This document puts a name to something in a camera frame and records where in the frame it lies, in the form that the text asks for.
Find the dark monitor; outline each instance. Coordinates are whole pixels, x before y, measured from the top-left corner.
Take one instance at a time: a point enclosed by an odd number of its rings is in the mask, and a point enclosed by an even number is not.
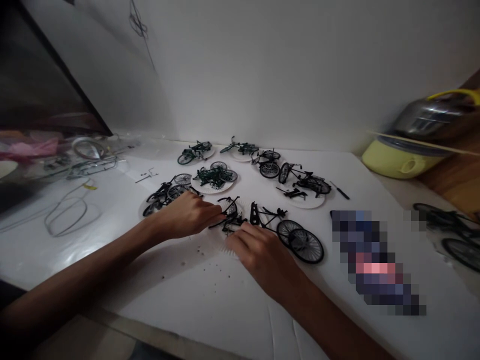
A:
[[[0,5],[0,131],[112,132],[20,1]]]

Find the white wall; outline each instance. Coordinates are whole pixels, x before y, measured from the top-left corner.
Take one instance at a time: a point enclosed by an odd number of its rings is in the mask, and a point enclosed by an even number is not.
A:
[[[28,8],[110,127],[177,140],[357,151],[480,66],[476,0],[136,0],[157,74],[128,1],[92,3]]]

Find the yellow rice cooker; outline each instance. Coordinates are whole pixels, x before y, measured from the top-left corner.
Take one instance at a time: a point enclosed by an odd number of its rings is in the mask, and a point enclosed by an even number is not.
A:
[[[361,160],[373,172],[394,179],[411,179],[453,153],[412,142],[379,136]]]

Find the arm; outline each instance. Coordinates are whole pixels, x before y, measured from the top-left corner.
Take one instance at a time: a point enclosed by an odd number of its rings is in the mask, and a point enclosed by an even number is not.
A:
[[[244,222],[226,241],[330,359],[393,359],[308,279],[273,232]]]
[[[85,305],[95,290],[148,249],[168,239],[197,234],[221,221],[222,208],[191,192],[108,245],[58,272],[0,313],[0,329],[9,346],[31,349]]]

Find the model bicycle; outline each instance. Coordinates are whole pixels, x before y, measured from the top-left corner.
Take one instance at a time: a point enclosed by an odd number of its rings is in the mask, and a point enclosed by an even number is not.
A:
[[[256,153],[256,158],[251,155],[250,164],[259,164],[260,174],[267,179],[276,178],[280,172],[280,166],[277,160],[280,159],[280,154],[273,150],[265,150],[262,153]]]
[[[435,206],[414,203],[413,208],[420,212],[420,221],[426,221],[429,229],[453,233],[460,239],[444,238],[441,244],[459,263],[480,273],[480,229],[470,228],[465,221],[480,225],[456,211],[443,211]]]
[[[312,190],[315,192],[316,198],[322,194],[326,195],[332,191],[332,187],[325,182],[323,177],[315,176],[311,171],[300,171],[294,169],[294,167],[300,167],[300,170],[302,170],[302,165],[300,164],[286,162],[281,166],[280,174],[278,175],[278,182],[280,184],[285,184],[290,173],[293,173],[298,181],[294,182],[292,186],[299,186],[304,189]]]
[[[248,221],[246,218],[242,218],[242,213],[238,210],[236,201],[239,198],[240,196],[237,196],[234,200],[232,200],[232,198],[229,196],[218,199],[218,203],[223,200],[226,200],[229,203],[228,207],[221,212],[226,217],[222,221],[216,223],[215,225],[211,225],[208,228],[211,229],[222,225],[221,230],[228,235],[233,233],[236,228],[240,227],[244,222]]]
[[[142,215],[146,218],[147,216],[156,213],[186,191],[193,191],[198,196],[203,197],[203,195],[190,186],[191,178],[192,176],[190,174],[183,173],[175,175],[169,182],[163,182],[160,188],[151,194],[146,200],[149,205],[143,211]]]
[[[227,164],[222,161],[216,161],[210,165],[210,169],[202,167],[196,171],[194,180],[200,181],[200,186],[210,184],[212,189],[221,189],[225,183],[233,183],[238,179],[238,174],[227,169]]]
[[[324,248],[314,234],[305,230],[295,221],[284,220],[283,218],[287,214],[287,211],[278,208],[276,212],[272,212],[265,207],[262,208],[263,211],[259,211],[258,205],[255,202],[251,203],[250,224],[261,226],[277,234],[283,245],[289,248],[293,254],[304,263],[318,264],[322,261],[324,258]],[[264,224],[260,219],[260,214],[268,215],[272,218]],[[276,226],[276,230],[272,230],[268,225],[276,218],[278,218],[280,222]]]
[[[211,148],[212,143],[210,141],[200,142],[197,140],[196,145],[188,146],[188,149],[183,150],[181,155],[178,157],[177,162],[180,165],[186,165],[192,162],[193,159],[206,160],[203,154],[209,151]]]
[[[238,148],[238,152],[241,153],[242,155],[245,155],[245,154],[252,155],[254,152],[259,150],[259,147],[255,146],[255,144],[249,144],[248,142],[244,142],[244,143],[235,142],[234,137],[235,136],[231,137],[230,145],[220,150],[221,154],[226,153],[227,151],[233,148]]]

